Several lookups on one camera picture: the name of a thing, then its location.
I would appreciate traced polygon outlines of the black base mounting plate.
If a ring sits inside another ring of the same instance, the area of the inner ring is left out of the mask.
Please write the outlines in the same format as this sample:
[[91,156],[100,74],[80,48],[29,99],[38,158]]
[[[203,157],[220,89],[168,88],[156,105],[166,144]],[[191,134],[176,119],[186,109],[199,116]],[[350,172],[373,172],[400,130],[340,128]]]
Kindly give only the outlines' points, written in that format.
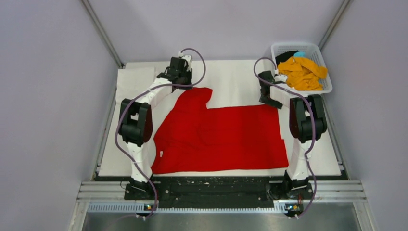
[[315,182],[306,186],[285,177],[153,177],[153,184],[131,182],[125,200],[152,200],[161,209],[273,208],[279,200],[311,199]]

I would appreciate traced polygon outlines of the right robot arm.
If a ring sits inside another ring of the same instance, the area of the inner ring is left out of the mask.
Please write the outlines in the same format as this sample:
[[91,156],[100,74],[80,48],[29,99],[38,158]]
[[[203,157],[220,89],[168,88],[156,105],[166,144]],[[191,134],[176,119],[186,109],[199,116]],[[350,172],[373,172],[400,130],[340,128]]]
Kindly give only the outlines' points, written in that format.
[[284,173],[282,192],[295,198],[309,184],[310,156],[314,144],[327,130],[322,97],[302,96],[277,81],[271,71],[255,75],[260,83],[260,102],[278,109],[289,109],[289,131],[294,138],[289,166]]

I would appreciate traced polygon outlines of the aluminium corner post left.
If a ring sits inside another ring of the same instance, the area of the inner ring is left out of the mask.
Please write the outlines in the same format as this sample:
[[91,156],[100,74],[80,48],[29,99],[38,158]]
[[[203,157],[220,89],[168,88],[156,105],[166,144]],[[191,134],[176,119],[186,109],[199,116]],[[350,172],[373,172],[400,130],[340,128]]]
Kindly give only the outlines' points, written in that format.
[[89,0],[80,0],[80,2],[82,6],[84,7],[85,12],[87,13],[90,21],[92,22],[99,38],[102,40],[109,55],[112,57],[117,67],[119,69],[122,69],[124,67],[124,63],[121,61],[116,49],[114,48],[113,43],[111,42],[95,10],[93,9],[91,2]]

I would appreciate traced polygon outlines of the black t-shirt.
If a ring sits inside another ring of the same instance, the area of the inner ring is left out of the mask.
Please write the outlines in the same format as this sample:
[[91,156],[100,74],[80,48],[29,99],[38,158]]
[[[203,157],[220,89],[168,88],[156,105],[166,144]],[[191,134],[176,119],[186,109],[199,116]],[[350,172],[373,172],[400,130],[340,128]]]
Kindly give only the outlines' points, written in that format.
[[279,65],[280,63],[286,62],[289,58],[293,57],[299,50],[295,51],[287,51],[275,57],[276,64]]

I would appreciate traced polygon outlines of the aluminium front rail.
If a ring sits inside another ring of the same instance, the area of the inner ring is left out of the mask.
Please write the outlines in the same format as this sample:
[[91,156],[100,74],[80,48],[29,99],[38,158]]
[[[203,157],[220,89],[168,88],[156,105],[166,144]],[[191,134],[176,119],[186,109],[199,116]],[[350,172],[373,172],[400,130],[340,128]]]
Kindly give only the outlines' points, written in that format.
[[[165,197],[183,195],[191,196],[226,196],[226,195],[255,195],[256,198],[266,196],[268,187],[279,186],[281,181],[238,179],[226,180],[198,180],[181,179],[171,181],[165,178],[156,182],[155,188],[159,200]],[[318,180],[309,187],[316,200],[327,202],[361,202],[366,201],[363,186],[358,180]],[[116,181],[89,181],[81,183],[78,200],[135,200],[141,201],[140,196],[131,192],[131,187],[120,185]]]

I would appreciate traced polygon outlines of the aluminium corner post right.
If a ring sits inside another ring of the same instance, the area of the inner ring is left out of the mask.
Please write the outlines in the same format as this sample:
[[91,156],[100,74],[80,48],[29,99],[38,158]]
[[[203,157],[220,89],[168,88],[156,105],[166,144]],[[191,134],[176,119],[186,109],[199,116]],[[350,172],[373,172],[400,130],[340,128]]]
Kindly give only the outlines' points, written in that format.
[[322,39],[320,40],[318,47],[320,50],[322,50],[324,48],[324,46],[326,45],[328,39],[330,38],[331,34],[334,32],[337,24],[339,23],[339,21],[341,20],[342,16],[344,15],[344,13],[346,12],[347,8],[349,7],[349,5],[352,3],[352,0],[343,0],[341,5],[339,6],[337,12],[335,13],[332,21],[330,22],[326,32],[324,33]]

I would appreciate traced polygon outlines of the yellow t-shirt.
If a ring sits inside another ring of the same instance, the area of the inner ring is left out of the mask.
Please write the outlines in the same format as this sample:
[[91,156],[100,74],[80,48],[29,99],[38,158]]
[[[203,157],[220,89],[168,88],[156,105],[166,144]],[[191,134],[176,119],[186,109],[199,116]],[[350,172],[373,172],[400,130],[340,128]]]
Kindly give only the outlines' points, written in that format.
[[323,84],[320,79],[326,79],[328,69],[318,66],[314,61],[305,57],[292,56],[278,65],[280,74],[286,75],[286,84],[298,91],[320,91]]

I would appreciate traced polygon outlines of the white plastic laundry basket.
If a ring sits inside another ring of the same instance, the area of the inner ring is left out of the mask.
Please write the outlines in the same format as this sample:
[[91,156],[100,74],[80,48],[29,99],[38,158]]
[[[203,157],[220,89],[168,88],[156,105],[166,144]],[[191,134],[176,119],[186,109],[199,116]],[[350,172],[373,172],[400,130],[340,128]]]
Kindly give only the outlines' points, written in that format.
[[[275,60],[276,56],[284,52],[287,52],[287,51],[295,51],[295,50],[305,51],[306,52],[305,58],[308,58],[314,61],[318,66],[326,67],[318,46],[312,43],[307,43],[307,42],[278,42],[278,43],[272,44],[271,45],[271,55],[272,55],[273,61],[276,64],[276,60]],[[323,84],[323,90],[320,90],[320,91],[298,91],[291,87],[289,87],[289,89],[299,94],[303,94],[303,95],[324,94],[324,93],[329,93],[332,91],[332,83],[331,83],[329,75],[327,75],[326,79],[320,79],[319,82]]]

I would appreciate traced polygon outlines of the folded white t-shirt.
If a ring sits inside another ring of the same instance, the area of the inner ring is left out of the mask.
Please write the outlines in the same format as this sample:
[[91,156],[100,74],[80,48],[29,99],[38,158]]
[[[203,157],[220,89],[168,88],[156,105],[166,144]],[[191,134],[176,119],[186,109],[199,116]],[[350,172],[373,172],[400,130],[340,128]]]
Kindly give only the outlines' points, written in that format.
[[115,100],[120,104],[124,99],[133,99],[146,91],[154,82],[154,67],[119,69],[117,74]]

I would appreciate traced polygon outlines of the aluminium corner post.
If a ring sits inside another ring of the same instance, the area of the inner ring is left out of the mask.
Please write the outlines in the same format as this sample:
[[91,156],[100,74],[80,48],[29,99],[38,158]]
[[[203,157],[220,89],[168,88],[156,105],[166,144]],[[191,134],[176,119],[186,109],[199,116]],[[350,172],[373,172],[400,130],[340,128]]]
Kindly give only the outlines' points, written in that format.
[[91,2],[89,0],[80,0],[80,2],[82,6],[84,7],[85,12],[87,13],[90,21],[92,22],[99,38],[102,40],[109,55],[112,57],[117,67],[119,69],[122,69],[124,67],[124,63],[121,61],[116,49],[114,48],[113,43],[111,42],[95,10],[93,9]]
[[343,0],[341,5],[339,6],[337,12],[335,13],[332,21],[330,22],[326,32],[324,33],[322,39],[320,40],[318,47],[320,50],[322,50],[324,48],[324,46],[326,45],[328,39],[330,38],[331,34],[334,32],[337,24],[339,23],[339,21],[341,20],[342,16],[344,15],[344,13],[346,12],[347,8],[349,7],[349,5],[352,3],[352,0]]

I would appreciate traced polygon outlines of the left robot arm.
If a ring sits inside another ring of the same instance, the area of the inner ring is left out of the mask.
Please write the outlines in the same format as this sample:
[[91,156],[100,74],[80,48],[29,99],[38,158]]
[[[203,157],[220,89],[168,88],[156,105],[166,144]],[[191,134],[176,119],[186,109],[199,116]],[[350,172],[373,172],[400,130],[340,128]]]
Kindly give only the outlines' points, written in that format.
[[148,182],[153,172],[146,158],[147,142],[153,133],[152,109],[175,89],[192,88],[191,61],[192,56],[181,53],[172,57],[169,66],[158,74],[146,94],[134,102],[131,98],[124,98],[120,103],[118,135],[126,143],[133,164],[138,165],[132,166],[130,186],[143,199],[152,197],[154,193],[153,184]]

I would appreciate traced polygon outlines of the red t-shirt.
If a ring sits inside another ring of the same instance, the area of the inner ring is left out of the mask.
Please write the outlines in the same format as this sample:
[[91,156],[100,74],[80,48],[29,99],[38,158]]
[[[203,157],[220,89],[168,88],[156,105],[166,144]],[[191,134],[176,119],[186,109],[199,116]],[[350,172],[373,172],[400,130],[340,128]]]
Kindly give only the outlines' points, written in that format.
[[154,136],[154,174],[264,170],[289,165],[269,105],[208,108],[209,88],[184,91]]

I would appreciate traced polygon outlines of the light blue t-shirt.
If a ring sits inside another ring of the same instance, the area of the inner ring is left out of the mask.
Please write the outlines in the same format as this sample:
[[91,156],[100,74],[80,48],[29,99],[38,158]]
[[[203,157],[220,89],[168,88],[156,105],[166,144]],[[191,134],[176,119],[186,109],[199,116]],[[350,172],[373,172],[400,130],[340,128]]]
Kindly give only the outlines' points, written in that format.
[[305,51],[297,51],[293,54],[294,57],[306,57]]

